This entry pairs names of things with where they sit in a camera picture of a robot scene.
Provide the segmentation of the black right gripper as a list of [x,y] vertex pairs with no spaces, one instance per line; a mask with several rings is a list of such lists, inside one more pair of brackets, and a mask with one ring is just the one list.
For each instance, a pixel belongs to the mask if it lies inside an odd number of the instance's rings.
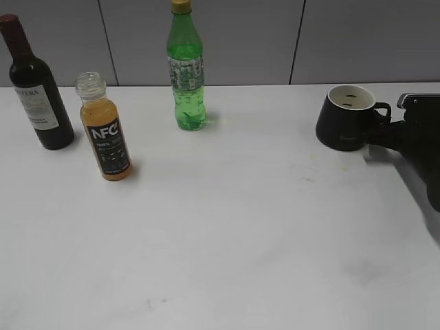
[[377,127],[364,132],[367,144],[399,151],[396,169],[423,213],[431,237],[439,243],[439,122],[391,122],[390,105],[375,105]]

